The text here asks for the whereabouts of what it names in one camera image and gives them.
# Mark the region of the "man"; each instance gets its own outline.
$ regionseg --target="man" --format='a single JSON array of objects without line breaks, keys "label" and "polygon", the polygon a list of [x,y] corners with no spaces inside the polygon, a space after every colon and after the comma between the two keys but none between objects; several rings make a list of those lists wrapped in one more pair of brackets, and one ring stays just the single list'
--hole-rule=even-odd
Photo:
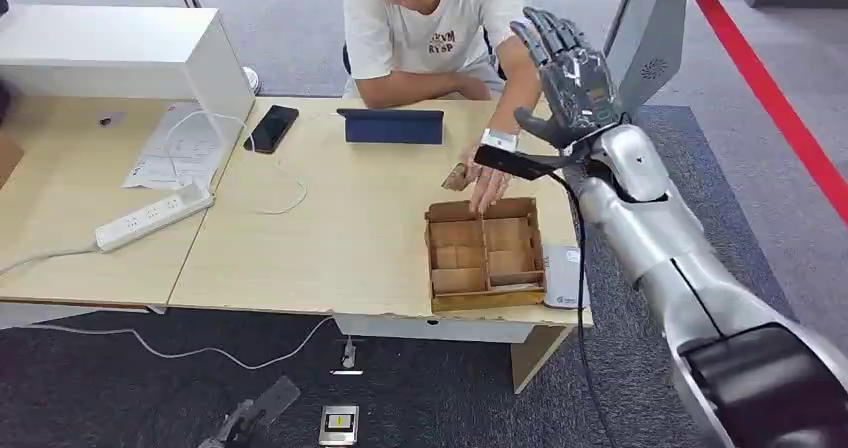
[{"label": "man", "polygon": [[[518,133],[518,107],[533,109],[541,86],[536,67],[509,23],[521,21],[523,0],[344,0],[352,80],[346,97],[388,108],[459,93],[471,100],[499,96],[489,128]],[[494,49],[498,76],[483,39]],[[463,160],[477,178],[472,211],[482,213],[507,188],[509,177]]]}]

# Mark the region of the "white cable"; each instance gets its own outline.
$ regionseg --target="white cable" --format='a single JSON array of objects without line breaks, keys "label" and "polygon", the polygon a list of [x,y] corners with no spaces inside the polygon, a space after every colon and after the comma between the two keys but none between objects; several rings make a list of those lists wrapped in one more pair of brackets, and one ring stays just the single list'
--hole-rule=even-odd
[{"label": "white cable", "polygon": [[[253,154],[257,154],[256,153],[256,144],[253,142],[253,133],[250,132],[250,129],[247,127],[247,124],[243,120],[240,120],[240,119],[236,118],[235,116],[222,115],[222,114],[219,114],[219,113],[213,113],[211,111],[205,111],[205,110],[193,111],[193,112],[189,113],[188,115],[184,116],[183,119],[181,119],[174,126],[172,126],[171,129],[168,130],[168,134],[165,136],[165,155],[168,157],[168,161],[171,164],[171,170],[174,172],[174,181],[177,184],[180,184],[180,177],[177,174],[177,165],[174,163],[174,158],[171,156],[171,150],[170,150],[171,135],[177,130],[177,128],[179,128],[183,123],[185,123],[186,120],[188,120],[192,116],[199,115],[201,113],[207,114],[209,116],[214,116],[216,118],[233,120],[236,123],[239,123],[244,128],[244,130],[248,132],[247,138],[248,138],[248,140],[250,140],[250,151],[252,151]],[[210,123],[210,124],[212,125],[212,129],[215,130],[215,133],[218,135],[218,144],[223,148],[223,146],[224,146],[224,135],[221,133],[220,130],[218,130],[218,128],[215,126],[214,123]],[[282,215],[282,214],[288,213],[288,212],[292,211],[293,209],[297,208],[298,206],[300,206],[300,204],[303,203],[303,201],[306,199],[306,196],[309,194],[309,191],[306,188],[306,185],[302,181],[300,181],[297,177],[287,173],[283,169],[283,167],[280,166],[279,162],[276,163],[276,166],[277,166],[277,169],[280,170],[280,172],[282,172],[286,176],[290,176],[292,179],[294,179],[295,183],[297,183],[297,186],[300,187],[300,190],[301,190],[300,196],[298,197],[298,199],[294,203],[287,206],[286,208],[272,209],[272,210],[254,209],[253,211],[256,214],[259,214],[259,215]]]},{"label": "white cable", "polygon": [[60,256],[70,256],[70,255],[82,255],[85,253],[97,253],[100,251],[100,248],[97,246],[96,242],[92,242],[86,246],[81,246],[77,248],[65,248],[61,250],[51,250],[45,251],[44,253],[37,253],[35,255],[30,255],[26,258],[21,258],[20,260],[14,261],[6,266],[0,267],[0,276],[6,274],[13,269],[25,265],[27,263],[32,263],[35,261],[43,261],[48,260],[50,258],[57,258]]},{"label": "white cable", "polygon": [[259,370],[259,369],[265,368],[267,366],[271,366],[274,363],[278,363],[280,361],[287,360],[287,359],[291,358],[292,356],[298,354],[298,352],[300,352],[300,350],[303,349],[303,347],[306,346],[306,343],[308,343],[309,340],[312,338],[312,335],[314,335],[315,332],[318,331],[318,328],[320,328],[321,325],[323,325],[324,323],[326,323],[327,321],[332,320],[332,319],[333,319],[332,316],[328,316],[328,317],[322,319],[321,321],[319,321],[318,324],[315,325],[314,328],[312,328],[312,330],[309,332],[309,334],[306,335],[306,338],[300,343],[300,345],[298,345],[298,347],[295,348],[294,351],[292,351],[291,353],[277,357],[277,358],[274,358],[273,360],[270,360],[270,361],[266,361],[265,363],[262,363],[261,365],[255,365],[255,366],[251,366],[251,365],[247,365],[247,364],[242,363],[241,361],[238,360],[238,358],[236,358],[235,356],[227,353],[226,351],[224,351],[220,348],[206,347],[206,348],[201,348],[199,350],[189,351],[189,352],[186,352],[186,353],[175,353],[175,354],[162,353],[162,352],[156,350],[155,348],[153,348],[152,346],[150,346],[149,344],[147,344],[147,342],[144,341],[144,338],[142,338],[141,335],[139,335],[137,331],[129,329],[129,328],[124,328],[124,329],[120,329],[120,330],[80,330],[80,329],[77,329],[77,328],[68,328],[66,326],[60,326],[60,325],[24,325],[24,326],[14,326],[12,328],[19,328],[19,329],[24,329],[24,330],[64,331],[64,332],[67,332],[67,333],[76,333],[78,335],[119,335],[119,334],[123,334],[123,333],[130,333],[130,334],[132,334],[133,336],[136,337],[138,342],[141,343],[141,346],[143,346],[147,351],[158,356],[159,358],[165,358],[166,360],[173,360],[175,358],[185,358],[187,356],[197,355],[199,353],[203,353],[203,352],[206,352],[206,351],[214,351],[215,353],[220,353],[220,354],[226,356],[227,358],[230,359],[230,361],[232,361],[233,363],[237,364],[238,366],[244,368],[245,370]]}]

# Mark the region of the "cardboard box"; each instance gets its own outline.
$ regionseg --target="cardboard box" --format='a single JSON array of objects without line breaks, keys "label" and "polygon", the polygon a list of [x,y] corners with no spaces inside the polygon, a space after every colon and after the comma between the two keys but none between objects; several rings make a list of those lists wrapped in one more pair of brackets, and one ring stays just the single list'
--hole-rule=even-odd
[{"label": "cardboard box", "polygon": [[481,218],[469,203],[430,205],[426,242],[433,311],[535,305],[545,297],[536,201],[498,201]]},{"label": "cardboard box", "polygon": [[12,171],[18,166],[23,156],[24,150],[0,129],[0,188],[3,188],[6,180],[12,176]]}]

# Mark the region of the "white desk drawer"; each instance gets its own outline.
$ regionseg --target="white desk drawer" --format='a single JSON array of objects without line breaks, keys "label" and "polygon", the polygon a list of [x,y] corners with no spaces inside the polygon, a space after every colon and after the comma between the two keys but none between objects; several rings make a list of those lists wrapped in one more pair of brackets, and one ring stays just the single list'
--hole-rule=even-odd
[{"label": "white desk drawer", "polygon": [[523,343],[530,323],[500,321],[424,320],[382,316],[333,315],[345,335],[422,338],[426,340]]}]

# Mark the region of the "white t-shirt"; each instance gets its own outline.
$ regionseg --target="white t-shirt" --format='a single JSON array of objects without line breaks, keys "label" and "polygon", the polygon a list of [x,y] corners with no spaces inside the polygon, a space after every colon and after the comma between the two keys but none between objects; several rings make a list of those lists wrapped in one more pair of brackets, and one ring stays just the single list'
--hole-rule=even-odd
[{"label": "white t-shirt", "polygon": [[524,0],[440,0],[422,15],[383,0],[344,0],[351,74],[361,80],[392,70],[459,71],[488,53],[483,28],[497,48],[512,35],[509,23],[525,20],[523,7]]}]

